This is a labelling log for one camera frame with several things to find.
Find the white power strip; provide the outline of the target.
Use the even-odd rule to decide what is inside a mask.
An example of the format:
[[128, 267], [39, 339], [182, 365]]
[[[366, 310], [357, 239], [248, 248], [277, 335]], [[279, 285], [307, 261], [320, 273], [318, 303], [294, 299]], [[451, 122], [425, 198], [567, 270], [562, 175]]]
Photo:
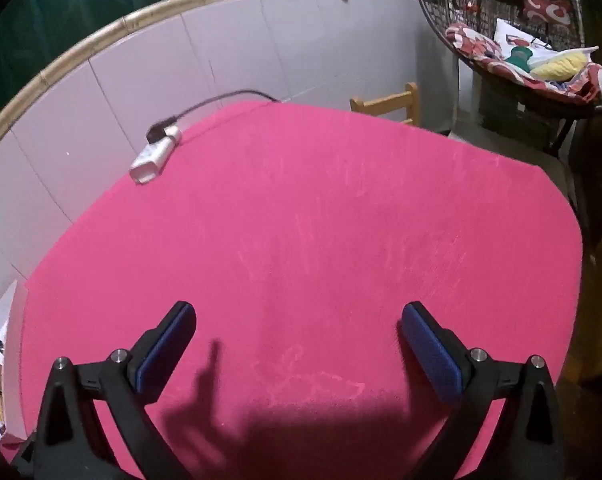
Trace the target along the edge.
[[130, 166], [130, 177], [137, 184], [147, 184], [159, 177], [171, 154], [182, 140], [176, 125], [154, 127], [148, 132], [147, 144]]

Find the pink table cloth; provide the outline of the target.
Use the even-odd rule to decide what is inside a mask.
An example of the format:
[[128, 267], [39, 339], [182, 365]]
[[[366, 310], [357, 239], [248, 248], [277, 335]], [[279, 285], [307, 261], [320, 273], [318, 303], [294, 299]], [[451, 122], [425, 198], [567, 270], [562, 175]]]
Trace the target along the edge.
[[582, 252], [538, 167], [380, 118], [238, 103], [156, 180], [118, 180], [30, 276], [25, 422], [54, 359], [101, 361], [185, 300], [197, 331], [149, 414], [194, 476], [398, 479], [448, 412], [398, 334], [404, 305], [558, 374]]

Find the red patterned cushion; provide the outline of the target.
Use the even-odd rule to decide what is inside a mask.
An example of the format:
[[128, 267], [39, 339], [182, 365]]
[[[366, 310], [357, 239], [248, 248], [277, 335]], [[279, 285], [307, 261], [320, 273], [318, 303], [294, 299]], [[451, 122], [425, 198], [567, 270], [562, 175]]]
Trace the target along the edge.
[[575, 104], [602, 104], [602, 65], [592, 48], [556, 51], [503, 20], [492, 38], [466, 24], [447, 27], [445, 37], [464, 58], [542, 96]]

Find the wooden chair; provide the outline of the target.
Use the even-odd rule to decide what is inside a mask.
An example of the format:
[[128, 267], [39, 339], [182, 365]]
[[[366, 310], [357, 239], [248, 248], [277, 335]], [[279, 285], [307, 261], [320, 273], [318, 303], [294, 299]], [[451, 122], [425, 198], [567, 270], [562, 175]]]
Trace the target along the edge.
[[419, 127], [421, 125], [420, 93], [418, 84], [408, 82], [405, 89], [400, 93], [382, 96], [373, 100], [364, 101], [359, 98], [350, 99], [350, 107], [353, 113], [364, 114], [372, 117], [380, 117], [398, 110], [404, 110], [404, 125]]

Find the yellow pillow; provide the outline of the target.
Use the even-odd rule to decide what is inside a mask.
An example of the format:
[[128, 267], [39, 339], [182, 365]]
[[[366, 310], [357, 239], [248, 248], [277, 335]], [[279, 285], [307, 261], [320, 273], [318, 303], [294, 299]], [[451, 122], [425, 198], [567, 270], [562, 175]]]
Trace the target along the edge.
[[530, 74], [546, 81], [563, 82], [576, 76], [589, 62], [589, 56], [581, 51], [563, 53], [530, 70]]

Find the green plush toy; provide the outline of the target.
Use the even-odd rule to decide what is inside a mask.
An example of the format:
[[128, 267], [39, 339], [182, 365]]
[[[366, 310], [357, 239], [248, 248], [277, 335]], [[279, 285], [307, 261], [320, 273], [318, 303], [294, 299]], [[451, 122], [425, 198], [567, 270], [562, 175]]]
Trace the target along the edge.
[[511, 49], [510, 55], [506, 58], [506, 62], [510, 65], [516, 66], [522, 72], [529, 73], [531, 67], [529, 66], [529, 60], [532, 58], [533, 52], [527, 47], [515, 46]]

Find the wicker hanging chair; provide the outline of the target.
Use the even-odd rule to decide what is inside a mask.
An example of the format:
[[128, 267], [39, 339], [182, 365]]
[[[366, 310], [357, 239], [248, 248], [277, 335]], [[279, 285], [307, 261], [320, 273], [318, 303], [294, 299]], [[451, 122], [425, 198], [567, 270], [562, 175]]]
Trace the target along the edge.
[[482, 124], [557, 155], [602, 116], [602, 0], [419, 0], [479, 86]]

